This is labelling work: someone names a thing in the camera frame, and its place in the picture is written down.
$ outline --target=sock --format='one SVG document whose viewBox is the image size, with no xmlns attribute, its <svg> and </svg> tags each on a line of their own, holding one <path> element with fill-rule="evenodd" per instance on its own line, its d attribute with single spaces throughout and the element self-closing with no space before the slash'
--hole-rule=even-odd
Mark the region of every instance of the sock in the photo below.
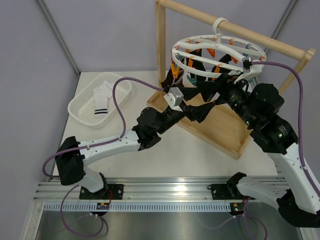
<svg viewBox="0 0 320 240">
<path fill-rule="evenodd" d="M 108 115 L 108 100 L 112 97 L 113 86 L 104 81 L 103 84 L 93 90 L 93 98 L 95 103 L 95 118 L 104 118 Z"/>
</svg>

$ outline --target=gray wall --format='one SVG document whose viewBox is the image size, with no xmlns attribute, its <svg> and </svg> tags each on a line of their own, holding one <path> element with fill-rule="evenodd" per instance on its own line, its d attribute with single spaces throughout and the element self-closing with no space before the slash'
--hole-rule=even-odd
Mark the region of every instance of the gray wall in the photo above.
<svg viewBox="0 0 320 240">
<path fill-rule="evenodd" d="M 1 239 L 17 240 L 77 78 L 33 0 L 0 6 Z"/>
<path fill-rule="evenodd" d="M 289 0 L 176 0 L 270 36 Z M 82 72 L 156 70 L 155 0 L 45 0 Z M 212 27 L 166 11 L 167 64 L 180 39 Z"/>
<path fill-rule="evenodd" d="M 301 0 L 298 2 L 294 12 L 290 16 L 280 41 L 307 50 L 308 48 L 319 48 L 320 43 L 320 1 Z M 289 59 L 283 55 L 271 52 L 268 61 L 280 62 L 294 67 L 296 60 Z M 316 52 L 309 64 L 301 72 L 303 82 L 303 151 L 314 175 L 320 181 L 320 104 L 319 104 L 319 62 L 320 54 Z M 275 66 L 266 66 L 263 69 L 261 81 L 273 83 L 279 86 L 287 77 L 288 71 Z M 298 131 L 298 102 L 299 88 L 295 80 L 284 94 L 284 106 L 280 115 L 289 120 L 291 125 Z"/>
</svg>

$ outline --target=wooden base tray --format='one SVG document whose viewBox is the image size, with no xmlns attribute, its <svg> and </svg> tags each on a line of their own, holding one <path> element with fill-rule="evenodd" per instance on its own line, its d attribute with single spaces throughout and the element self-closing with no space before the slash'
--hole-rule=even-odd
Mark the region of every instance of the wooden base tray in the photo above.
<svg viewBox="0 0 320 240">
<path fill-rule="evenodd" d="M 147 104 L 163 112 L 168 104 L 164 92 L 157 91 Z M 200 94 L 187 102 L 188 105 L 204 104 Z M 202 123 L 183 118 L 178 125 L 198 138 L 237 160 L 250 140 L 250 131 L 243 121 L 230 108 L 215 106 Z"/>
</svg>

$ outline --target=white table surface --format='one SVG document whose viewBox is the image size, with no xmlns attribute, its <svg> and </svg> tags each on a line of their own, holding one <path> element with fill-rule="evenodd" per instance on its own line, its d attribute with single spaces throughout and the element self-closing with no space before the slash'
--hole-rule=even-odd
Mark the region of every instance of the white table surface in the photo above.
<svg viewBox="0 0 320 240">
<path fill-rule="evenodd" d="M 78 94 L 101 72 L 82 72 L 76 89 Z M 157 71 L 117 72 L 123 77 L 133 77 L 158 85 Z M 147 106 L 155 92 L 140 83 L 131 82 L 129 100 L 121 108 L 127 128 L 137 124 L 137 117 Z M 120 134 L 120 116 L 114 116 L 105 127 L 93 129 L 68 117 L 63 140 L 75 136 L 78 141 L 97 140 Z M 161 141 L 150 149 L 127 152 L 101 159 L 89 167 L 107 178 L 142 177 L 227 177 L 237 172 L 249 176 L 277 176 L 274 162 L 250 140 L 242 156 L 234 160 L 215 147 L 175 125 L 163 135 Z"/>
</svg>

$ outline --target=wooden drying rack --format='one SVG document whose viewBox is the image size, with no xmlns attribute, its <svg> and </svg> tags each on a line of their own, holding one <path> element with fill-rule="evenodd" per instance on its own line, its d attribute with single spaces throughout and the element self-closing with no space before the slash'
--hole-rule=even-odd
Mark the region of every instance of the wooden drying rack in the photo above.
<svg viewBox="0 0 320 240">
<path fill-rule="evenodd" d="M 216 16 L 209 15 L 171 0 L 155 1 L 156 50 L 159 85 L 166 79 L 166 9 L 186 15 L 210 26 L 218 19 Z M 294 68 L 297 73 L 302 71 L 316 52 L 314 48 L 309 48 L 305 51 L 228 21 L 220 22 L 217 28 L 298 60 L 299 62 Z M 278 89 L 281 95 L 287 90 L 294 79 L 295 76 L 290 73 Z M 188 101 L 188 104 L 195 106 L 203 103 L 204 102 L 199 95 L 193 100 Z M 161 92 L 156 92 L 148 100 L 148 104 L 159 111 L 163 111 L 167 107 L 166 101 L 163 99 L 163 93 Z M 219 148 L 234 159 L 238 159 L 241 156 L 250 140 L 250 131 L 246 130 L 246 125 L 242 120 L 231 109 L 221 105 L 215 106 L 201 124 L 191 122 L 184 118 L 179 122 L 179 125 L 202 140 Z"/>
</svg>

